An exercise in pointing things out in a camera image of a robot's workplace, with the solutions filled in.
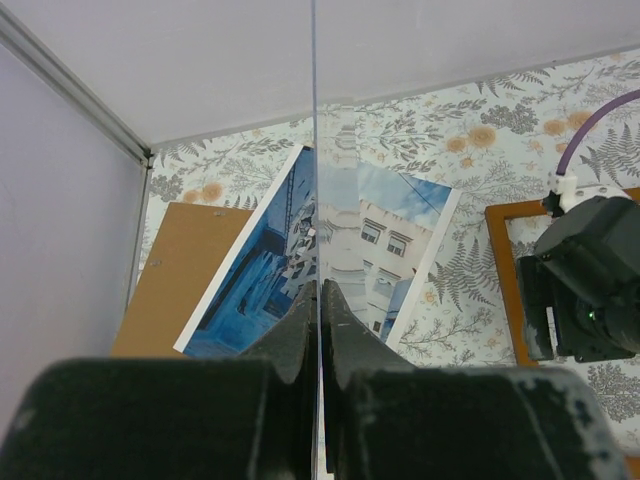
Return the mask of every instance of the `white panel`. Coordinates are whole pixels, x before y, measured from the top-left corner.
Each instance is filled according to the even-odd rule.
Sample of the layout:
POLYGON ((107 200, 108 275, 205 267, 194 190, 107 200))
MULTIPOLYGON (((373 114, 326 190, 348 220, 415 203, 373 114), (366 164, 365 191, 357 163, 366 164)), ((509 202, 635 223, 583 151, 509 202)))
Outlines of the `white panel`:
POLYGON ((108 353, 143 172, 0 47, 0 433, 51 362, 108 353))
MULTIPOLYGON (((310 0, 4 2, 147 142, 310 110, 310 0)), ((640 43, 637 0, 317 4, 325 98, 431 88, 640 43)))

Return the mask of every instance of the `brown cardboard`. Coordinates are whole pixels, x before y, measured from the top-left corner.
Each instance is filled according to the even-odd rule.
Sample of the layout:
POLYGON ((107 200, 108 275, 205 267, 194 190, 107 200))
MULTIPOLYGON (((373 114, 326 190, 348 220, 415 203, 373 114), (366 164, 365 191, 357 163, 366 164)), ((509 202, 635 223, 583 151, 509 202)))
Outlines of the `brown cardboard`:
POLYGON ((185 357, 173 344, 251 213, 169 205, 112 356, 185 357))

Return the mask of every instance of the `wooden frame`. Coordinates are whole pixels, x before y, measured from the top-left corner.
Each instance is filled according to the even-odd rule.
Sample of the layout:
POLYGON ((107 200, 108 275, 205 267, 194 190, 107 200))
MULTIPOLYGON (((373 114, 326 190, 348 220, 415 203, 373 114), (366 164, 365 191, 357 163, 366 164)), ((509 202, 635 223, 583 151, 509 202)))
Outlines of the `wooden frame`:
MULTIPOLYGON (((640 188, 630 188, 625 192, 636 202, 640 202, 640 188)), ((504 308, 507 314, 509 333, 518 365, 536 367, 538 362, 529 359, 527 344, 522 337, 524 310, 518 291, 516 265, 511 253, 511 241, 507 231, 507 220, 514 218, 546 215, 540 201, 491 205, 485 210, 489 228, 489 240, 498 270, 498 280, 502 290, 504 308)), ((634 478, 640 479, 640 457, 627 457, 627 464, 634 478)))

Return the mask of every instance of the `cable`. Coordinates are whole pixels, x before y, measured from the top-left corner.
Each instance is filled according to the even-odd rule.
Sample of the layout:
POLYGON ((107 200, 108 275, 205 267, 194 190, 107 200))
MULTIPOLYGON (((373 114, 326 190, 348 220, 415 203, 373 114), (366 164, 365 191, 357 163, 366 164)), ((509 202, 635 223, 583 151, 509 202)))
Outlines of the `cable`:
POLYGON ((598 121, 602 117, 604 117, 607 113, 615 110, 616 108, 624 105, 625 103, 632 102, 633 100, 637 100, 640 98, 640 90, 634 90, 633 92, 625 93, 624 95, 611 100, 609 103, 605 104, 603 107, 598 109, 596 113, 591 115, 584 125, 582 125, 576 134, 573 136, 569 145, 567 145, 567 149, 560 157, 560 162, 558 162, 558 169, 556 170, 556 175, 564 175, 567 172, 567 167, 569 166, 569 161, 571 160, 571 156, 578 148, 578 145, 585 137, 585 135, 591 130, 598 121))
POLYGON ((436 207, 434 207, 434 206, 431 204, 431 202, 430 202, 429 200, 427 200, 426 198, 424 198, 424 197, 420 194, 420 192, 419 192, 418 190, 416 190, 416 187, 414 187, 413 185, 411 185, 411 183, 409 182, 409 180, 407 180, 406 178, 404 178, 400 172, 396 172, 396 173, 397 173, 398 175, 400 175, 400 178, 401 178, 401 179, 403 179, 405 182, 407 182, 407 185, 409 185, 409 186, 413 189, 413 191, 414 191, 414 192, 416 192, 416 193, 418 194, 418 196, 419 196, 421 199, 423 199, 425 202, 427 202, 431 208, 433 208, 436 212, 438 212, 438 215, 441 215, 440 210, 438 210, 436 207))

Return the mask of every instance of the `floral tablecloth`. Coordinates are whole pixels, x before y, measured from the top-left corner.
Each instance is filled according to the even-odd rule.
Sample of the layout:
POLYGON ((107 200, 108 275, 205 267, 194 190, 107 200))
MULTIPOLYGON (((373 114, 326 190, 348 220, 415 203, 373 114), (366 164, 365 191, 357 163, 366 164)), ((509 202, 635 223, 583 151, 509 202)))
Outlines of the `floral tablecloth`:
MULTIPOLYGON (((539 199, 577 128, 603 103, 640 88, 640 51, 355 106, 357 156, 462 190, 399 351, 421 366, 510 365, 513 351, 484 222, 487 205, 539 199)), ((640 185, 640 102, 592 130, 574 155, 580 183, 640 185)), ((151 183, 141 268, 169 201, 255 207, 310 119, 163 149, 151 183)), ((545 218, 509 226, 514 255, 531 248, 545 218)), ((640 455, 638 360, 576 365, 623 448, 640 455)))

